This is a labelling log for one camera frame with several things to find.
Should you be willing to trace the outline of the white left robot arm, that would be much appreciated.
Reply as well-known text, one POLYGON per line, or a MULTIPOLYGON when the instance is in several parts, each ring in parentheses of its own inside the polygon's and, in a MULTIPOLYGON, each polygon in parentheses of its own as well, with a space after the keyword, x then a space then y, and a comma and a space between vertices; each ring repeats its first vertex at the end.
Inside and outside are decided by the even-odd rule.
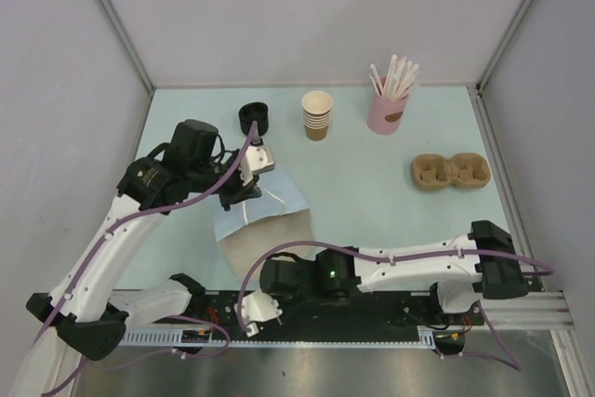
POLYGON ((26 308, 60 344, 91 361, 108 356, 133 328, 136 312, 111 303, 116 283, 146 238, 172 211, 217 196, 221 207, 259 198, 268 156, 252 122, 243 146, 221 148, 218 129, 195 119, 177 124, 170 141, 132 162, 116 186, 104 222, 67 277, 26 308))

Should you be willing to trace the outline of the light blue paper bag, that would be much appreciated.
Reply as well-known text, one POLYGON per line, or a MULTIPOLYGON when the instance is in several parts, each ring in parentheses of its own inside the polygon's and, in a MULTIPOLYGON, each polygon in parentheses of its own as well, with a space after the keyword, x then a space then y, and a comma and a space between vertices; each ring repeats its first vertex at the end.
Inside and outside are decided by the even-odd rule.
POLYGON ((218 249, 240 279, 275 246, 313 239, 310 207, 286 170, 278 166, 262 175, 258 187, 259 198, 228 211, 218 198, 211 205, 218 249))

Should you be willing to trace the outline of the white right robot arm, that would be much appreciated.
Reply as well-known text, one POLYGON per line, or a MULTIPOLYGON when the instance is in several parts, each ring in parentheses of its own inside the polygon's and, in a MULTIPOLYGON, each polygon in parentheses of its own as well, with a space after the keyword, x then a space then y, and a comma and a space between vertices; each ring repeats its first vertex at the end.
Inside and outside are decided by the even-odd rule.
POLYGON ((508 232, 489 220, 430 245, 397 248, 326 248, 314 259, 277 252, 259 274, 262 292, 275 297, 336 301, 382 288, 427 282, 436 295, 430 316, 450 324, 480 298, 522 298, 529 284, 508 232))

